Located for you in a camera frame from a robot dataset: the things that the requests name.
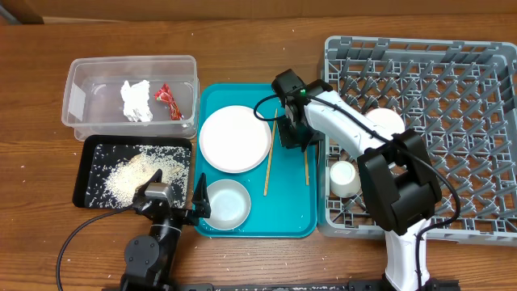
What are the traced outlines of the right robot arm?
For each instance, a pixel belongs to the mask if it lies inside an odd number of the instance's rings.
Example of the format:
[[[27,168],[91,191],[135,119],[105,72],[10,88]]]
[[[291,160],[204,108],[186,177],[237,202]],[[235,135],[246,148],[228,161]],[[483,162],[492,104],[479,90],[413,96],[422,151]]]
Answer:
[[[356,161],[367,211],[385,232],[387,287],[430,290],[424,230],[442,192],[422,138],[412,129],[397,133],[369,120],[321,79],[306,84],[286,70],[271,87],[284,109],[282,146],[306,150],[327,136]]]

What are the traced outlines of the grey metal bowl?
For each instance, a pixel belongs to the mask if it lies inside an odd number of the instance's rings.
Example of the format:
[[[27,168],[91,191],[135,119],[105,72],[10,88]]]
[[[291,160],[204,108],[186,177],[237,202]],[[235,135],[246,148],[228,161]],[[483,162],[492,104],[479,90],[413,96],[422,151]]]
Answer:
[[[246,221],[251,210],[251,198],[246,188],[231,179],[221,179],[208,186],[211,207],[206,223],[215,230],[233,230]]]

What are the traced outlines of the white cup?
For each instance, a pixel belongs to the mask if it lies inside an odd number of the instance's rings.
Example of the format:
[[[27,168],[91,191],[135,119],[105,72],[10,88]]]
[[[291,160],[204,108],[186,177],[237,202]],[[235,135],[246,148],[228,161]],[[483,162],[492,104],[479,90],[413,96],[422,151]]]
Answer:
[[[350,198],[361,189],[360,178],[354,165],[339,161],[330,168],[330,190],[338,197]]]

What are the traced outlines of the rice and food leftovers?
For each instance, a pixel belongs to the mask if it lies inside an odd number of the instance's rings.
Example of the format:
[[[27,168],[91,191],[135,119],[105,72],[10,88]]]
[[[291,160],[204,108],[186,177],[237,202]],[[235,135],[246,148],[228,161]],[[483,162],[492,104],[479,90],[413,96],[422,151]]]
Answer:
[[[126,207],[132,203],[137,189],[160,170],[162,182],[173,188],[173,206],[183,208],[187,201],[190,161],[191,151],[180,146],[99,144],[87,172],[85,206]]]

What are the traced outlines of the wooden chopstick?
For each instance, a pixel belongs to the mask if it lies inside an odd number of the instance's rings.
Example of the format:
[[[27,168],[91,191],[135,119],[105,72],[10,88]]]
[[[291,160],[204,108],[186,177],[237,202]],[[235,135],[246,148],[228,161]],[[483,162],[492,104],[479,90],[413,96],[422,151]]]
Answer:
[[[271,131],[271,144],[270,144],[270,150],[269,150],[269,155],[268,155],[268,160],[267,160],[267,172],[266,172],[263,196],[267,196],[268,186],[269,186],[269,182],[270,182],[271,163],[272,163],[272,156],[273,156],[273,150],[274,150],[274,145],[275,145],[276,129],[277,129],[277,121],[274,120],[272,131]]]
[[[304,151],[304,167],[305,167],[305,185],[309,186],[309,164],[308,164],[308,153],[307,150]]]

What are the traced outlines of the red snack wrapper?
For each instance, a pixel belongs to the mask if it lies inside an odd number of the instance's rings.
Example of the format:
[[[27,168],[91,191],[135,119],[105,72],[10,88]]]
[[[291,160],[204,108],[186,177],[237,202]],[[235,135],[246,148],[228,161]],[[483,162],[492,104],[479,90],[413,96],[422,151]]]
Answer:
[[[167,106],[171,120],[184,119],[183,114],[179,110],[179,106],[176,103],[168,84],[164,83],[162,87],[154,94],[154,98],[156,101],[162,102]]]

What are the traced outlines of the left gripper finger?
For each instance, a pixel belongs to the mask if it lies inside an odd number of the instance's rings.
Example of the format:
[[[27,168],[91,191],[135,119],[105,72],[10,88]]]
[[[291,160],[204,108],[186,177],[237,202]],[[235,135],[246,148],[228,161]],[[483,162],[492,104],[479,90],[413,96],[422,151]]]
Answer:
[[[143,196],[145,194],[145,190],[148,188],[148,186],[152,183],[161,183],[162,181],[162,170],[158,169],[151,178],[143,183],[141,186],[137,187],[135,191],[135,196]]]
[[[191,202],[194,205],[193,210],[196,217],[211,217],[211,206],[208,197],[207,176],[205,173],[201,174],[197,182]]]

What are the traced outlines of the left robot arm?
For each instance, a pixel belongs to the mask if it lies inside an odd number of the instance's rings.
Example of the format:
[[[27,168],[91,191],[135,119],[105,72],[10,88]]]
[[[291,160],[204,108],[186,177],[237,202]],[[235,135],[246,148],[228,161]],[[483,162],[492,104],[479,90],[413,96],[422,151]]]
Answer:
[[[136,236],[125,247],[120,290],[175,289],[170,270],[182,228],[198,226],[201,218],[211,215],[206,175],[198,179],[191,200],[193,209],[175,208],[173,198],[174,189],[162,182],[160,170],[136,189],[131,208],[152,225],[147,235]]]

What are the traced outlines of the white napkin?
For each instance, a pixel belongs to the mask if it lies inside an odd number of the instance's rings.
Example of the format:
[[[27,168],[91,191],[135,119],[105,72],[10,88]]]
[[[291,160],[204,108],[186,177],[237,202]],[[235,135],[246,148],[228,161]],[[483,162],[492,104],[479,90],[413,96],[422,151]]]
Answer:
[[[153,113],[149,108],[149,81],[143,80],[130,85],[124,81],[120,89],[122,100],[124,101],[123,114],[130,122],[150,122]]]

